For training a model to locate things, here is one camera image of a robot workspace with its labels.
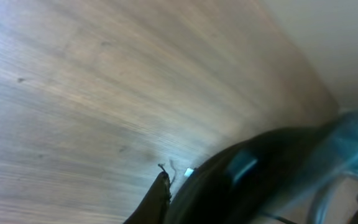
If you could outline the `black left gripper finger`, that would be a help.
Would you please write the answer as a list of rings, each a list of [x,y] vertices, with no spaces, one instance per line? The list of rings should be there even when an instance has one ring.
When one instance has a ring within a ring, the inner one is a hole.
[[[162,171],[124,224],[162,224],[170,206],[170,178]]]

